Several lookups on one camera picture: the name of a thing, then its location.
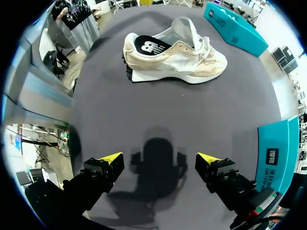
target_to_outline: floor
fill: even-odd
[[[176,0],[172,0],[171,4],[177,4]],[[100,33],[104,31],[104,28],[108,21],[112,18],[112,15],[113,13],[109,12],[101,16],[101,18],[97,21]],[[79,53],[73,53],[69,56],[71,62],[70,68],[66,71],[65,77],[62,80],[63,84],[67,88],[71,89],[72,82],[79,77],[85,58],[86,55],[83,51],[80,51]],[[260,59],[273,83],[282,119],[287,119],[298,114],[297,98],[293,89],[293,85],[288,76],[281,71],[268,51],[264,52]],[[64,179],[71,179],[73,175],[70,159],[65,157],[55,148],[46,148],[46,150],[47,151],[45,154],[48,157],[49,163],[46,163],[43,165],[43,167],[48,167],[57,174],[59,184],[61,184]]]

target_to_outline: shoelace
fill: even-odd
[[[203,60],[209,61],[212,60],[214,57],[211,58],[207,58],[207,56],[210,54],[210,40],[209,37],[201,37],[200,35],[199,39],[201,40],[201,48],[199,50],[196,50],[193,52],[194,55],[201,55],[201,58],[198,62],[198,64],[200,64]]]

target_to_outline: new balance sneaker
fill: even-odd
[[[125,38],[123,59],[132,82],[180,78],[197,84],[218,77],[227,60],[197,34],[193,22],[176,18],[172,26],[155,36],[130,33]]]

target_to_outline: desk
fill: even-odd
[[[131,83],[121,59],[125,36],[155,35],[179,16],[189,17],[198,34],[209,36],[226,56],[225,72],[198,85]],[[236,215],[198,176],[196,153],[228,157],[245,177],[255,178],[257,127],[281,119],[265,68],[259,58],[227,44],[203,17],[203,9],[154,5],[124,9],[113,17],[84,62],[71,112],[75,175],[91,157],[124,154],[125,170],[111,193],[88,212],[91,220],[121,230],[229,229]],[[151,169],[139,171],[150,174],[136,174],[139,151]],[[178,152],[188,165],[181,177]]]

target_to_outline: teal storage bin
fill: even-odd
[[[244,18],[227,8],[208,2],[204,17],[214,26],[227,43],[237,46],[257,57],[269,46]]]
[[[299,149],[299,122],[294,116],[258,128],[257,191],[270,186],[285,194],[292,181]]]

